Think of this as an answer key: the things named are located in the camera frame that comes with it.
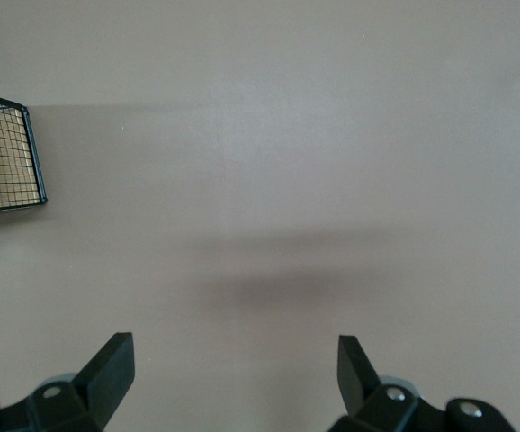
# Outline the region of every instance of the beige floor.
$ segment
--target beige floor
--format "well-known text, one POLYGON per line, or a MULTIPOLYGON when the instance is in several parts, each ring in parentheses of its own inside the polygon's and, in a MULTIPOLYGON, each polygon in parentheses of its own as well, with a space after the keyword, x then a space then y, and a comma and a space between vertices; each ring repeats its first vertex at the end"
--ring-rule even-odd
POLYGON ((0 96, 4 405, 131 330, 109 431, 324 431, 347 333, 520 430, 520 2, 0 2, 0 96))

